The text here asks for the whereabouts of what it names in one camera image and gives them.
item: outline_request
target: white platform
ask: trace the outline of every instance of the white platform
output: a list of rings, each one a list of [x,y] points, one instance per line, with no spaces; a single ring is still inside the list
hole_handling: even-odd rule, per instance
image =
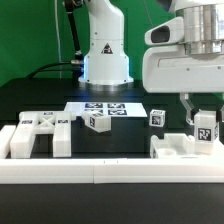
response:
[[[0,183],[224,183],[224,161],[4,159],[0,160]]]

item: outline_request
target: green backdrop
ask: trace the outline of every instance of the green backdrop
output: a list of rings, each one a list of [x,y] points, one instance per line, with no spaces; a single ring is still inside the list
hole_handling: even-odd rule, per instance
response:
[[[154,0],[146,0],[153,26],[172,18]],[[142,0],[111,0],[125,15],[125,52],[130,57],[130,75],[141,79],[143,54],[148,48],[144,34],[151,28]],[[36,68],[58,62],[54,0],[2,1],[0,7],[0,86],[10,79],[25,77]],[[73,58],[67,15],[58,0],[62,60]],[[83,6],[75,11],[81,48],[89,49],[89,18]]]

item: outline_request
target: black table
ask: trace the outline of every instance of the black table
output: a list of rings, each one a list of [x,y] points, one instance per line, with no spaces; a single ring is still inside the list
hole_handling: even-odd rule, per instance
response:
[[[200,109],[222,105],[212,94],[196,94],[193,99]],[[148,118],[113,118],[112,131],[104,134],[93,132],[77,118],[72,123],[73,158],[148,158],[151,135],[193,134],[179,96],[148,94],[140,81],[130,90],[102,93],[78,89],[70,79],[11,80],[0,88],[0,128],[17,124],[21,111],[63,110],[68,101],[138,102],[148,115],[152,109],[167,112],[164,128],[149,127]],[[32,158],[51,159],[50,140],[51,136],[39,136]],[[0,185],[0,220],[7,224],[223,223],[223,195],[224,184]]]

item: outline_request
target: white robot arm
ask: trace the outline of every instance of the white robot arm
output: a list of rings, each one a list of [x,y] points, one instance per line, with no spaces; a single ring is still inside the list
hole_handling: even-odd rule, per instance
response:
[[[124,16],[109,0],[84,0],[90,19],[90,51],[84,59],[81,86],[116,90],[133,82],[124,53]]]
[[[224,93],[224,0],[157,0],[175,18],[145,35],[143,85],[148,92]]]

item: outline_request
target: warning label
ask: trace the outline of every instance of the warning label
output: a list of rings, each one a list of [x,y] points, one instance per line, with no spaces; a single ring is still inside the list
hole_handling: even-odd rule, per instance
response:
[[[101,52],[102,54],[113,54],[113,51],[111,50],[111,47],[109,44],[106,44],[104,49]]]

